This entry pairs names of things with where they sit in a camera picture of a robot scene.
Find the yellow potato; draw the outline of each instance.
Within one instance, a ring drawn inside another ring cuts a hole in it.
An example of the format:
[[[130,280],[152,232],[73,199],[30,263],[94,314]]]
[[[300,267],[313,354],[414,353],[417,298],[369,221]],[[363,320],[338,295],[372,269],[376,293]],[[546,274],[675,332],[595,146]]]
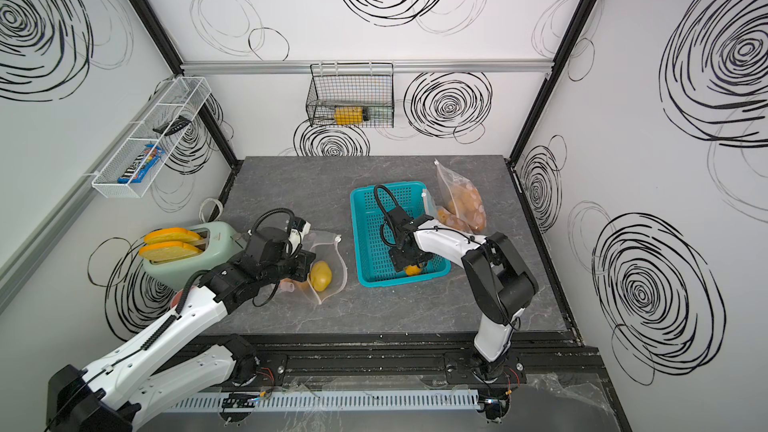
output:
[[[310,285],[316,292],[322,292],[331,284],[332,276],[331,267],[325,261],[315,262],[310,270]]]
[[[480,191],[472,184],[465,184],[451,187],[451,194],[453,200],[448,205],[453,206],[456,211],[454,212],[450,207],[448,210],[464,220],[474,233],[480,233],[486,225],[485,208],[482,205]]]
[[[418,265],[409,265],[406,267],[406,275],[409,277],[412,277],[413,275],[418,275],[422,273],[422,268]]]
[[[455,228],[456,230],[460,230],[466,233],[472,232],[466,222],[454,216],[443,207],[437,207],[437,220],[439,220],[440,223],[444,226],[449,226],[450,228]]]

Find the black wire basket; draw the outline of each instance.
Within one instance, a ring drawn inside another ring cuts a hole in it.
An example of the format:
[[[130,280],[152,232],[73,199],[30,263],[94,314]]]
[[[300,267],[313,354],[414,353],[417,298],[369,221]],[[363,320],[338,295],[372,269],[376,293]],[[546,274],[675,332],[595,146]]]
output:
[[[393,64],[317,63],[310,70],[306,116],[312,126],[394,127]]]

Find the mint green toaster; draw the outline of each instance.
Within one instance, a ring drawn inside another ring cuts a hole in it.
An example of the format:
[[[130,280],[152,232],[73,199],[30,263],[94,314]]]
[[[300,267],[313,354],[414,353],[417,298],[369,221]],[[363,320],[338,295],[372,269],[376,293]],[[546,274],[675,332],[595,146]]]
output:
[[[224,264],[244,250],[246,244],[246,238],[241,237],[226,222],[206,222],[186,229],[196,232],[205,240],[205,244],[197,245],[197,248],[203,249],[203,253],[170,262],[155,263],[144,259],[144,270],[175,291],[184,288],[193,273]]]

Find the black metal frame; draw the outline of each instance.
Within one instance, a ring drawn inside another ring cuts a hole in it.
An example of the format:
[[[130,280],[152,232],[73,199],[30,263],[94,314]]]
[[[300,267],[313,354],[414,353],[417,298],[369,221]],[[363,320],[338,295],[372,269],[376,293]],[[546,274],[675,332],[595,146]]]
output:
[[[148,0],[129,0],[139,15],[144,27],[165,58],[168,67],[177,74],[183,73],[182,60],[166,34],[157,15],[152,10]],[[514,145],[508,168],[510,177],[528,225],[532,231],[539,254],[544,262],[544,269],[554,290],[558,306],[563,311],[563,320],[569,327],[567,331],[519,331],[513,335],[512,347],[517,357],[508,363],[516,367],[517,362],[524,364],[524,372],[595,372],[603,382],[603,387],[617,415],[619,425],[624,431],[631,431],[627,418],[610,383],[608,372],[596,348],[585,347],[576,322],[571,313],[557,273],[552,265],[542,234],[532,215],[528,200],[522,193],[519,180],[514,172],[514,166],[522,156],[523,149],[530,139],[537,121],[541,117],[547,101],[552,95],[555,84],[568,63],[568,58],[578,42],[578,36],[589,18],[590,12],[597,0],[580,0],[576,12],[568,25],[562,44],[554,58],[552,73],[548,76],[539,90],[533,107],[523,125],[522,132]],[[211,136],[216,141],[227,164],[231,168],[229,177],[222,188],[220,200],[226,202],[237,173],[243,161],[237,160],[234,151],[216,124],[210,110],[204,106],[200,118]],[[471,383],[469,377],[462,378],[464,370],[460,365],[462,358],[473,349],[474,333],[440,333],[440,334],[276,334],[276,335],[245,335],[246,340],[256,348],[256,355],[264,360],[264,364],[285,368],[283,374],[277,374],[278,384],[286,376],[330,376],[330,375],[365,375],[384,372],[386,374],[413,374],[415,369],[421,372],[431,371],[438,377],[443,376],[446,384]],[[176,354],[164,366],[169,367],[189,357],[197,355],[201,350],[221,340],[221,336],[199,336],[184,349]],[[308,361],[302,358],[312,357],[312,366],[307,367]],[[503,392],[503,386],[491,386]]]
[[[520,186],[520,178],[518,177],[518,173],[512,168],[512,162],[509,160],[507,160],[507,170],[509,170],[509,177],[512,180],[514,192],[518,195],[520,206],[523,209],[525,221],[528,224],[528,228],[531,229],[533,242],[536,244],[538,254],[542,257],[544,271],[547,273],[549,283],[552,286],[554,300],[558,303],[558,307],[560,307],[560,310],[562,311],[563,322],[565,322],[565,326],[568,327],[568,332],[562,333],[563,339],[573,339],[581,343],[581,333],[579,332],[578,326],[576,325],[576,319],[574,318],[573,312],[571,311],[571,305],[565,298],[565,292],[563,291],[563,286],[560,283],[560,277],[558,277],[558,274],[554,270],[552,257],[550,257],[549,251],[547,250],[547,245],[544,243],[544,236],[538,228],[538,224],[536,223],[536,219],[534,218],[533,212],[531,210],[531,205],[528,203],[528,198],[525,196]]]
[[[201,335],[191,341],[161,370],[197,356],[223,335]],[[282,386],[294,380],[318,390],[337,377],[350,376],[408,376],[418,375],[427,386],[451,387],[466,384],[484,395],[503,397],[507,385],[484,384],[471,376],[464,365],[472,352],[475,334],[449,332],[440,334],[270,334],[242,335],[254,346],[261,366],[269,367],[275,375],[274,385]],[[599,351],[594,347],[563,342],[554,332],[516,332],[512,348],[516,356],[507,362],[515,369],[522,383],[526,374],[592,373],[600,379],[619,427],[631,432],[616,390],[610,382]],[[224,387],[225,392],[258,390],[272,385],[259,376],[240,388]]]
[[[176,51],[174,44],[170,41],[170,37],[166,34],[158,16],[155,15],[152,5],[149,4],[149,0],[128,1],[133,6],[136,14],[139,15],[141,23],[144,24],[144,28],[147,29],[149,36],[152,38],[158,51],[165,59],[170,71],[174,74],[184,74],[184,71],[181,69],[181,56]],[[219,128],[219,125],[216,123],[216,119],[214,119],[214,116],[210,113],[207,104],[203,104],[197,116],[203,122],[203,125],[205,125],[211,138],[216,142],[216,146],[221,151],[221,155],[224,156],[224,160],[226,160],[229,167],[237,167],[238,161],[235,152],[232,150],[230,143],[226,140],[221,128]]]
[[[528,140],[531,139],[536,123],[542,116],[544,109],[546,109],[549,98],[554,91],[554,87],[557,85],[563,70],[565,70],[565,67],[568,64],[568,59],[571,57],[571,53],[573,53],[573,49],[578,42],[579,35],[581,34],[584,25],[586,25],[589,15],[592,13],[592,9],[597,1],[598,0],[579,1],[578,6],[576,7],[576,12],[573,17],[571,17],[571,23],[568,24],[568,28],[565,30],[558,52],[554,54],[552,72],[546,79],[544,79],[542,87],[538,90],[536,100],[534,100],[531,111],[525,119],[518,140],[514,143],[512,154],[509,156],[513,168],[518,163],[518,160],[520,160]]]

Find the red wire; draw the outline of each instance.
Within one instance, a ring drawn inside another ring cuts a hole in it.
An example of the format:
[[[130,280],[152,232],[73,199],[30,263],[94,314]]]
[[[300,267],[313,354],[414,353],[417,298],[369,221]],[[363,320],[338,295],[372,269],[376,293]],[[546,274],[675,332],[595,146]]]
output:
[[[518,376],[518,373],[515,372],[511,367],[507,366],[507,369],[509,369],[510,372],[514,374],[514,378],[518,380],[518,387],[520,387],[520,377]]]
[[[270,377],[272,378],[272,385],[274,385],[274,383],[275,383],[275,376],[272,374],[272,370],[270,368],[268,368],[268,367],[262,367],[261,369],[262,370],[266,370],[267,372],[270,373]]]
[[[264,374],[264,372],[258,372],[258,371],[257,371],[256,373],[257,373],[258,375],[263,375],[264,377],[266,377],[266,378],[268,378],[268,379],[272,380],[272,377],[271,377],[269,374]]]

